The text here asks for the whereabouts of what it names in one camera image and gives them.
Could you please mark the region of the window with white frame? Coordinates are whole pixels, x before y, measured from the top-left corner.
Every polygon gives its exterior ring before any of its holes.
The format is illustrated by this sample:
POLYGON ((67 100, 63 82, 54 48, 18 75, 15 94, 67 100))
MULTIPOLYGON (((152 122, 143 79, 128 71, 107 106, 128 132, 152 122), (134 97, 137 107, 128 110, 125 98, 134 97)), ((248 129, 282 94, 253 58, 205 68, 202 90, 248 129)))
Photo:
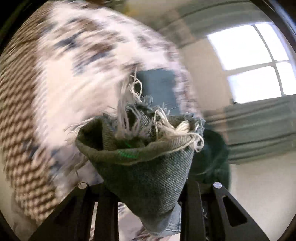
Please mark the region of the window with white frame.
POLYGON ((261 22, 208 34, 234 104, 295 95, 295 51, 275 24, 261 22))

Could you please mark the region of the ripped blue denim shorts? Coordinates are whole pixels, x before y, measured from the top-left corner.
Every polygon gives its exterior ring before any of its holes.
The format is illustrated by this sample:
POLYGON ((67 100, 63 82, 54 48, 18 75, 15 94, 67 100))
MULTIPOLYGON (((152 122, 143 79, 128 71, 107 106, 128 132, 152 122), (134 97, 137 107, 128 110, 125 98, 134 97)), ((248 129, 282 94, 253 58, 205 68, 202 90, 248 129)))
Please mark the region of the ripped blue denim shorts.
POLYGON ((115 114, 71 126, 68 140, 148 233, 167 237, 181 231, 178 199, 194 153, 203 149, 205 121, 153 106, 152 97, 142 96, 137 72, 123 82, 115 114))

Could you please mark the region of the left green curtain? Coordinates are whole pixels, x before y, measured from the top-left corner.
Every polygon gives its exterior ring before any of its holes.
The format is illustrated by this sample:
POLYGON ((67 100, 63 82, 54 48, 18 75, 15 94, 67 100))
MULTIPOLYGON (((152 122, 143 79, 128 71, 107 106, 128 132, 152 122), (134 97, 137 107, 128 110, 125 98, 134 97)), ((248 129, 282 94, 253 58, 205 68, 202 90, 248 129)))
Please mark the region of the left green curtain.
POLYGON ((220 30, 266 20, 250 1, 128 1, 128 7, 131 17, 179 47, 220 30))

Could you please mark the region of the floral bed sheet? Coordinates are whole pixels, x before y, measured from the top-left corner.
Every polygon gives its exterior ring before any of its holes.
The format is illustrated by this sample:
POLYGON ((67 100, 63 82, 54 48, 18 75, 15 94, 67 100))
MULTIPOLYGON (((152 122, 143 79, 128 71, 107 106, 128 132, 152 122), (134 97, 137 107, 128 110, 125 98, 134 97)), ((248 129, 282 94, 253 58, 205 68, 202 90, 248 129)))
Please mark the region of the floral bed sheet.
POLYGON ((177 47, 140 21, 100 1, 1 1, 1 157, 20 240, 79 182, 100 180, 73 131, 116 114, 127 78, 159 87, 157 73, 169 78, 159 105, 200 113, 177 47))

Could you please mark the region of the right green curtain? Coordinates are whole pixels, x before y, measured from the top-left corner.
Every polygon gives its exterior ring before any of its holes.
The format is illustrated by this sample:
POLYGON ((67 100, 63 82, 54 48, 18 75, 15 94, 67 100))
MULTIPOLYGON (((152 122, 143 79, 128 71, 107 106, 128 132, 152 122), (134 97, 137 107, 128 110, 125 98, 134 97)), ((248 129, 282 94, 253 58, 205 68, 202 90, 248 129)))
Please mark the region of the right green curtain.
POLYGON ((295 95, 229 105, 203 115, 224 137, 230 164, 295 151, 295 95))

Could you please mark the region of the green curtain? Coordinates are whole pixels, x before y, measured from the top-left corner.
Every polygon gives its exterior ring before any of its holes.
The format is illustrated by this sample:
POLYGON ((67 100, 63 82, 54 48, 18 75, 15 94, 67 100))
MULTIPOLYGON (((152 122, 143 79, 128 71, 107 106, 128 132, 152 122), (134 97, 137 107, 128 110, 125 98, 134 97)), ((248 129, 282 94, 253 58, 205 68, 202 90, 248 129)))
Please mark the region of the green curtain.
POLYGON ((179 47, 220 30, 266 20, 250 1, 128 1, 128 7, 131 17, 179 47))
POLYGON ((295 95, 229 105, 203 115, 224 137, 230 164, 295 151, 295 95))

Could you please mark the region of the dark green velvet blanket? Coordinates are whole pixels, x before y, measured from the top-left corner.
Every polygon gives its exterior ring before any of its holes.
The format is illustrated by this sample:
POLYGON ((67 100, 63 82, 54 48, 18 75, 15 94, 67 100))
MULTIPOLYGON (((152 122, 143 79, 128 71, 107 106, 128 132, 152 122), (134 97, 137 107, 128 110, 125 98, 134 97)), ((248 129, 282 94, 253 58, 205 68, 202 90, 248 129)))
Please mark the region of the dark green velvet blanket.
POLYGON ((230 186, 229 150, 223 137, 211 130, 203 133, 204 147, 195 152, 189 177, 201 184, 221 183, 225 188, 230 186))

